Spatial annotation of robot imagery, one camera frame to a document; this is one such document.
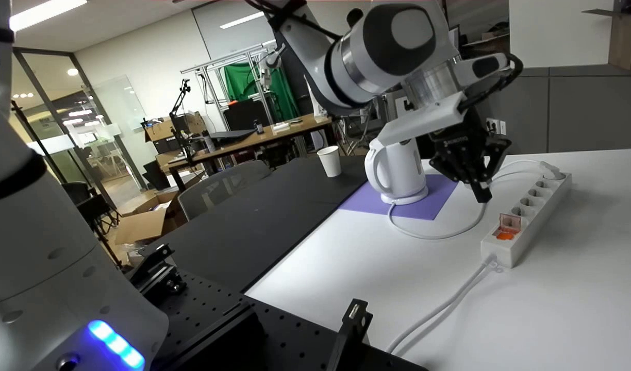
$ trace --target purple mat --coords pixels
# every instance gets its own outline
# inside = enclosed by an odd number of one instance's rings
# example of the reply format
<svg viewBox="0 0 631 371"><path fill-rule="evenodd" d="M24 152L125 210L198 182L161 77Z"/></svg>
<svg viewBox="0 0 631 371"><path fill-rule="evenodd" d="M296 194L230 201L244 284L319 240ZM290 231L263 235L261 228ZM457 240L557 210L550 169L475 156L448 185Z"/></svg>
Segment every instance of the purple mat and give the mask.
<svg viewBox="0 0 631 371"><path fill-rule="evenodd" d="M454 194L456 183L444 176L427 176L427 188L428 196L415 205L396 207L393 217L434 221L448 198ZM380 194L370 183L365 183L341 209L386 214L389 207L382 203Z"/></svg>

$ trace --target white power strip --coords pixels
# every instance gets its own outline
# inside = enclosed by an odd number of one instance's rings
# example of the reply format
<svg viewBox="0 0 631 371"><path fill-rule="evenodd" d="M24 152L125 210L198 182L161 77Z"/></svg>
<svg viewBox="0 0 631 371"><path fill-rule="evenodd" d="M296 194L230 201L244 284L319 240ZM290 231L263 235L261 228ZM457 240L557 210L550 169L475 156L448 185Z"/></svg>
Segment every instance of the white power strip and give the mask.
<svg viewBox="0 0 631 371"><path fill-rule="evenodd" d="M563 203L572 188L572 176L560 173L549 163L541 163L543 176L518 205L499 217L499 225L481 240L481 255L494 255L506 268L519 264L531 240L543 231L555 209Z"/></svg>

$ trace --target blue light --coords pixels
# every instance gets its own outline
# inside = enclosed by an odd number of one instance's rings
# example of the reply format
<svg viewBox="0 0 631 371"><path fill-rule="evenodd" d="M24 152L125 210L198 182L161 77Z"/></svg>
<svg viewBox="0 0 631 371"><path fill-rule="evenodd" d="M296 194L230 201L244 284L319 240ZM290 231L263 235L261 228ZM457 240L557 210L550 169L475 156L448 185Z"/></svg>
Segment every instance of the blue light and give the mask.
<svg viewBox="0 0 631 371"><path fill-rule="evenodd" d="M145 358L105 322L91 322L89 332L117 354L130 370L145 370Z"/></svg>

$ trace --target white table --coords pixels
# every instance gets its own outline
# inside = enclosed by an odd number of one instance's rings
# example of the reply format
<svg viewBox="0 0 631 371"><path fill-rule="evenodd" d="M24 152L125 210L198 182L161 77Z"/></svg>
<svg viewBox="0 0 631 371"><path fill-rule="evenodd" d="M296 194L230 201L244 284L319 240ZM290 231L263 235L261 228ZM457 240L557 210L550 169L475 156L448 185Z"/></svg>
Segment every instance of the white table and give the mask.
<svg viewBox="0 0 631 371"><path fill-rule="evenodd" d="M421 242L386 217L338 210L247 295L330 330L351 299L365 299L376 316L370 343L386 350L476 271L478 240L534 180L522 169L549 161L574 173L574 191L531 252L516 271L489 274L401 358L434 371L631 371L631 151L510 161L512 176L494 182L473 231ZM473 209L470 194L456 191L440 219L456 222Z"/></svg>

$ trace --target white cup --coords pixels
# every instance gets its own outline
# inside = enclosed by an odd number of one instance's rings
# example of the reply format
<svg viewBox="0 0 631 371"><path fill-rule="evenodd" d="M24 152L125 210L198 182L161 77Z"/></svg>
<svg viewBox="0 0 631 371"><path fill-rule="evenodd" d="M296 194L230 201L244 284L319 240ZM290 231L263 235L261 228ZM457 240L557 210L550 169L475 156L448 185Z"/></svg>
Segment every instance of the white cup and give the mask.
<svg viewBox="0 0 631 371"><path fill-rule="evenodd" d="M323 173L328 178L338 178L341 176L341 151L338 146L326 146L317 151L319 163L323 168Z"/></svg>

